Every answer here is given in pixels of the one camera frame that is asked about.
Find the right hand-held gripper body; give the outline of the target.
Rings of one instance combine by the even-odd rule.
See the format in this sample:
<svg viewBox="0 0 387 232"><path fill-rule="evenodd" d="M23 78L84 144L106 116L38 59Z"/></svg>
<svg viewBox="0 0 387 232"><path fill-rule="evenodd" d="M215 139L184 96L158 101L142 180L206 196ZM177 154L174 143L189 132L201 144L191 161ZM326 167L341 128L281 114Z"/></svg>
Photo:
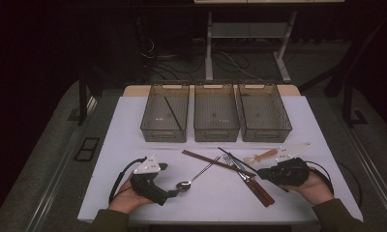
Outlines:
<svg viewBox="0 0 387 232"><path fill-rule="evenodd" d="M311 143L282 145L275 158L276 166L271 168L275 185L299 187L309 176L310 169L299 155L311 147Z"/></svg>

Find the metal spoon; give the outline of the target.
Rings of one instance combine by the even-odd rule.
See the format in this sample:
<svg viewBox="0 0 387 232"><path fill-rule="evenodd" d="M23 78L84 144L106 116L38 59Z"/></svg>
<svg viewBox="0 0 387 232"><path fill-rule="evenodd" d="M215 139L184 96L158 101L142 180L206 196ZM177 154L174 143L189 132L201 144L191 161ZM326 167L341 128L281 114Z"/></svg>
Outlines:
<svg viewBox="0 0 387 232"><path fill-rule="evenodd" d="M202 170L200 170L195 176L193 176L189 181L183 181L176 185L180 191L187 191L191 188L192 183L200 177L205 171L207 171L212 166L212 163L208 163Z"/></svg>

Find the grey transparent plastic bin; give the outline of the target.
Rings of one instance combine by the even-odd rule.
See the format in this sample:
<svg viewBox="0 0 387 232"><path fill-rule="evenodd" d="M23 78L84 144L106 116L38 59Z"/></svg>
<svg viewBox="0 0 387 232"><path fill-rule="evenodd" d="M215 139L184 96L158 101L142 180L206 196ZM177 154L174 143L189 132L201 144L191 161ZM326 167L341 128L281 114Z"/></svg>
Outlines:
<svg viewBox="0 0 387 232"><path fill-rule="evenodd" d="M240 83L236 100L244 142L285 142L292 126L275 84Z"/></svg>
<svg viewBox="0 0 387 232"><path fill-rule="evenodd" d="M197 82L194 86L194 140L235 142L240 123L233 85Z"/></svg>
<svg viewBox="0 0 387 232"><path fill-rule="evenodd" d="M172 105L172 108L182 126L182 130L178 129L164 97L167 97ZM152 85L140 125L145 141L171 143L186 142L189 99L189 85Z"/></svg>

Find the black metal stand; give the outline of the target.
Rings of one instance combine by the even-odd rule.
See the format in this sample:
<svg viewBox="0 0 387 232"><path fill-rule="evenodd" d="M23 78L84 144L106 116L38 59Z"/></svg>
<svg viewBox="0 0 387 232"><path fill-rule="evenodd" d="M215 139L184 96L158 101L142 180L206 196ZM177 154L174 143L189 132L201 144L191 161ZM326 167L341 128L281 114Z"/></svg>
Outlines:
<svg viewBox="0 0 387 232"><path fill-rule="evenodd" d="M361 119L352 118L353 77L351 72L363 52L363 43L367 38L365 19L366 14L363 12L359 12L353 17L348 28L348 31L353 35L352 44L332 72L332 77L324 91L327 97L335 97L340 91L343 91L342 118L350 128L355 124L362 123Z"/></svg>

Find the person's left hand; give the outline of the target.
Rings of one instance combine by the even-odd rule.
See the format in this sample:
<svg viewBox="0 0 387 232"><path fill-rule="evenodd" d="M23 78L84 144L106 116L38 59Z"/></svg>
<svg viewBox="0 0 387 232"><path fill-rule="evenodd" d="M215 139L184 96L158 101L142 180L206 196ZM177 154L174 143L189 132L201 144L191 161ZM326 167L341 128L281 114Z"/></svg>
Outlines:
<svg viewBox="0 0 387 232"><path fill-rule="evenodd" d="M147 204L152 204L152 201L144 196L138 195L132 188L131 178L128 178L107 208L111 211L129 215L137 208Z"/></svg>

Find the person's right hand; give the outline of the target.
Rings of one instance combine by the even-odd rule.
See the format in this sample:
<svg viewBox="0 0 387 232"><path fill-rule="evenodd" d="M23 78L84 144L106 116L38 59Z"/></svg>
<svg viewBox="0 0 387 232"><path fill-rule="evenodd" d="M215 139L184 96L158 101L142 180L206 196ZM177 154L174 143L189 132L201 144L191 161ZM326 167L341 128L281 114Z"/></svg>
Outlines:
<svg viewBox="0 0 387 232"><path fill-rule="evenodd" d="M313 171L310 172L308 180L303 185L299 187L280 185L280 188L298 192L313 205L318 205L335 198L325 182Z"/></svg>

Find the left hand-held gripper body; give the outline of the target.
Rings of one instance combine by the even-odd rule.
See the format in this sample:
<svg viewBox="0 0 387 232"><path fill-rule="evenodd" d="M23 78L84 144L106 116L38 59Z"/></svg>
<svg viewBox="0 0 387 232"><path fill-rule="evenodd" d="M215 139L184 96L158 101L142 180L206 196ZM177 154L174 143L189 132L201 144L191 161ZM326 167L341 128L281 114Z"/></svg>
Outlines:
<svg viewBox="0 0 387 232"><path fill-rule="evenodd" d="M167 164L159 163L156 155L147 157L142 164L133 170L131 178L133 190L138 195L162 206L168 198L168 193L159 188L154 183L154 179L166 168Z"/></svg>

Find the aluminium floor rail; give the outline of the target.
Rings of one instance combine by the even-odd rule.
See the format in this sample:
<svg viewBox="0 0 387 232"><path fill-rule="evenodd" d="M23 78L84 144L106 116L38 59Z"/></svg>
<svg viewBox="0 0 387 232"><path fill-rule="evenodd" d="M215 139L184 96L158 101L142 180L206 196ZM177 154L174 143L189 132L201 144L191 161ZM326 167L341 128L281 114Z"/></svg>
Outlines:
<svg viewBox="0 0 387 232"><path fill-rule="evenodd" d="M378 116L355 111L352 119L342 117L342 124L377 199L387 213L387 125Z"/></svg>
<svg viewBox="0 0 387 232"><path fill-rule="evenodd" d="M82 124L87 123L87 119L80 120L80 108L84 106L85 114L88 114L93 113L96 105L94 97L86 98L82 104L78 98L65 96L54 110L30 157L29 172L35 177L33 181L39 189L39 200L24 232L40 232L68 172L74 147L85 129Z"/></svg>

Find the wooden-handled metal fork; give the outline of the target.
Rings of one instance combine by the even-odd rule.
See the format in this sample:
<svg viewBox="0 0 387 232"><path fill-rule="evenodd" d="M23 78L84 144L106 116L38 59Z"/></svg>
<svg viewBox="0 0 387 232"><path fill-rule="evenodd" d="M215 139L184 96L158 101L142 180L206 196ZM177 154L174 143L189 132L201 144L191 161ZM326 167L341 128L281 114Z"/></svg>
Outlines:
<svg viewBox="0 0 387 232"><path fill-rule="evenodd" d="M223 155L223 159L227 165L229 165L231 167L236 166L233 159L230 158L227 154ZM262 193L255 187L255 185L252 183L251 179L247 175L245 175L241 172L238 172L238 175L240 176L242 181L245 183L245 185L252 191L253 195L261 202L261 204L264 207L268 207L270 205L268 199L265 196L263 196Z"/></svg>

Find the grey metal desk frame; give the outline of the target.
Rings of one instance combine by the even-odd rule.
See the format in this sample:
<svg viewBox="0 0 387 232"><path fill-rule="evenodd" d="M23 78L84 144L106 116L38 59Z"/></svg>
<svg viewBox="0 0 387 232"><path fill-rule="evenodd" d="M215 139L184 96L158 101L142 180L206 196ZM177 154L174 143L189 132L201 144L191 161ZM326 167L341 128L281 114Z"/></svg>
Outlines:
<svg viewBox="0 0 387 232"><path fill-rule="evenodd" d="M214 39L281 39L281 47L273 52L278 71L284 82L291 78L283 60L297 12L290 13L284 22L216 22L213 13L207 15L205 75L213 78L212 41Z"/></svg>

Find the black chopstick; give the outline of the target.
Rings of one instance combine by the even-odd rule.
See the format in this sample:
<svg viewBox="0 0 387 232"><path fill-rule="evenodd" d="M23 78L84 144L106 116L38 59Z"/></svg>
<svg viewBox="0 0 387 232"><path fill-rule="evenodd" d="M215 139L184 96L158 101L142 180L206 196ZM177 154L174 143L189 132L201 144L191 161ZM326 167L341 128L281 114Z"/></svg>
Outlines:
<svg viewBox="0 0 387 232"><path fill-rule="evenodd" d="M168 108L169 108L169 110L170 110L170 112L172 114L172 117L174 118L174 120L175 120L175 122L176 122L176 124L178 126L178 129L181 131L182 130L182 126L181 126L181 124L180 124L180 122L179 122L179 120L178 120L178 118L177 118L177 116L175 114L175 111L172 108L172 105L170 104L170 102L169 102L167 97L164 97L164 100L165 100L165 102L166 102L166 104L167 104L167 106L168 106Z"/></svg>
<svg viewBox="0 0 387 232"><path fill-rule="evenodd" d="M245 171L246 171L246 164L244 164L241 160L237 159L236 157L234 157L231 153L229 153L228 151L222 149L221 147L219 147L219 150L221 150L223 152L223 154L227 154L230 158L233 159L234 163L236 164L236 168L237 169L240 169L240 172L245 174ZM262 191L263 190L263 187L254 179L253 176L250 176L248 174L245 174L247 175L252 183L255 185L255 187L259 190L259 191Z"/></svg>

